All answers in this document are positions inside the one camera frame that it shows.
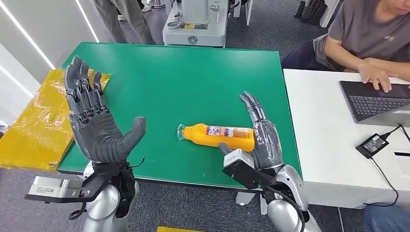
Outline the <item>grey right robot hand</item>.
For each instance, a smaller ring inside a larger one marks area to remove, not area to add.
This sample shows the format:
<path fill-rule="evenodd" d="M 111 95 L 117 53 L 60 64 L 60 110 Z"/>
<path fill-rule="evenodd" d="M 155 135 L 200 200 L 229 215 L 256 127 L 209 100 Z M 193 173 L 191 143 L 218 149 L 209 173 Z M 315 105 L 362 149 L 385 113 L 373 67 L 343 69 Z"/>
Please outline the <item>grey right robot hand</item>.
<path fill-rule="evenodd" d="M 248 111 L 254 135 L 254 148 L 250 152 L 233 150 L 225 143 L 219 143 L 224 155 L 223 167 L 233 165 L 235 161 L 244 162 L 257 171 L 275 175 L 283 166 L 282 149 L 275 125 L 266 117 L 259 101 L 249 92 L 239 95 Z"/>

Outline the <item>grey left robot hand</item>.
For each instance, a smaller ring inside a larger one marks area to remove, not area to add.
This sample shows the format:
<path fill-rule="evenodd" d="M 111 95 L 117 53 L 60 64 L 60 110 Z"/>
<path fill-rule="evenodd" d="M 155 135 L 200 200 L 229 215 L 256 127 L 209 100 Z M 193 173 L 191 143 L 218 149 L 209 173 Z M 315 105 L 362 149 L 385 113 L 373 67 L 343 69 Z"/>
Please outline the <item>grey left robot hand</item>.
<path fill-rule="evenodd" d="M 131 129 L 123 134 L 106 105 L 96 72 L 89 81 L 89 67 L 74 56 L 64 73 L 68 118 L 74 140 L 83 156 L 97 163 L 117 163 L 127 159 L 146 132 L 146 118 L 136 117 Z"/>

